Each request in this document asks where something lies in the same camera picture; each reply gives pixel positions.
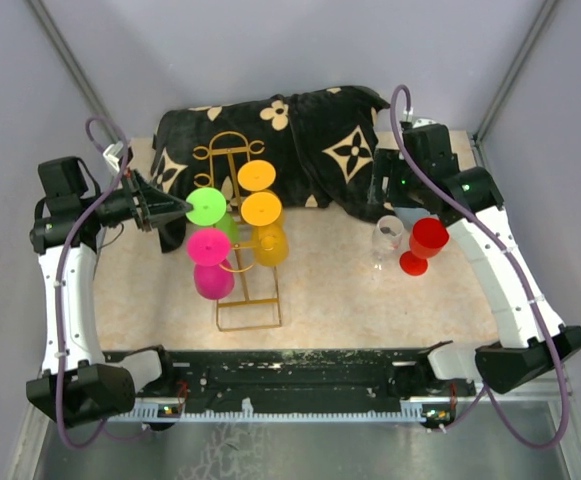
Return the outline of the clear wine glass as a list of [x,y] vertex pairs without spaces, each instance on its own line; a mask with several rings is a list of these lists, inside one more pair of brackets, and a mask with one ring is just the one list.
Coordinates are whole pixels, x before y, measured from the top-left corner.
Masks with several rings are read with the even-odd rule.
[[378,220],[372,233],[372,260],[375,269],[383,271],[395,265],[404,231],[404,225],[397,216],[383,216]]

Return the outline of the green plastic wine glass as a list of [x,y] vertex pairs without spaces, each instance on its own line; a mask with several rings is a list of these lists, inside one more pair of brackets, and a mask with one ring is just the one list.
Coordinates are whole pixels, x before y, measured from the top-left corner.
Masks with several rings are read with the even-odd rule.
[[236,221],[228,210],[227,201],[220,190],[201,187],[193,190],[185,199],[191,206],[187,219],[198,227],[214,227],[226,234],[232,244],[239,242]]

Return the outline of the pink plastic wine glass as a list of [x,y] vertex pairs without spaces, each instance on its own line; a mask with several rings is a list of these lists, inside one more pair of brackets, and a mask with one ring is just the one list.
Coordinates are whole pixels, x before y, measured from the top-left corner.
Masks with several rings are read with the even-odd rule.
[[235,286],[229,237],[216,228],[203,228],[191,235],[186,252],[194,264],[193,278],[197,292],[209,300],[228,296]]

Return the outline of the red plastic wine glass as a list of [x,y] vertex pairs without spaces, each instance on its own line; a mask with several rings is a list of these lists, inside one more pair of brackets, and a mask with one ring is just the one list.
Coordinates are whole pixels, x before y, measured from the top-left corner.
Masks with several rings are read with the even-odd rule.
[[401,269],[408,275],[423,275],[428,260],[438,255],[450,240],[450,235],[440,220],[432,217],[418,220],[412,227],[409,249],[400,259]]

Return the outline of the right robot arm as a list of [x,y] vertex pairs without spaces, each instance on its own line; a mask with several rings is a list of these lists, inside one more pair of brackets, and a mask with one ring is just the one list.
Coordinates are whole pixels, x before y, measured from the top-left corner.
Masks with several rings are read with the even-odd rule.
[[418,167],[491,231],[484,234],[462,212],[430,190],[402,158],[393,134],[380,132],[370,197],[414,206],[438,217],[463,251],[488,301],[498,338],[483,346],[434,348],[416,372],[418,387],[440,395],[452,379],[480,379],[506,394],[553,370],[548,342],[560,360],[581,350],[581,327],[566,324],[545,299],[511,232],[503,197],[483,167],[463,167],[446,126],[428,119],[405,128],[403,141]]

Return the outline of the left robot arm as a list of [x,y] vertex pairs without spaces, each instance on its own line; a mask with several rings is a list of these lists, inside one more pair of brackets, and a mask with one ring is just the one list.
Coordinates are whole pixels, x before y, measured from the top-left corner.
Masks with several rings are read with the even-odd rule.
[[45,286],[47,337],[41,375],[27,382],[26,396],[66,429],[128,413],[139,393],[164,397],[176,389],[178,373],[161,345],[126,353],[117,362],[104,355],[94,306],[97,237],[126,221],[150,231],[192,209],[136,170],[126,171],[120,188],[109,194],[97,190],[88,196],[82,163],[63,157],[39,165],[44,196],[30,232]]

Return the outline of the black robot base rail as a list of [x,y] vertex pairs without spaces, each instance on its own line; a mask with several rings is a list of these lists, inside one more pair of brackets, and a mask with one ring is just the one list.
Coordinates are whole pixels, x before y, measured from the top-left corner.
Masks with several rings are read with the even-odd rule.
[[183,401],[189,413],[257,414],[398,412],[416,397],[475,394],[466,380],[437,379],[429,348],[179,350],[164,385],[140,399]]

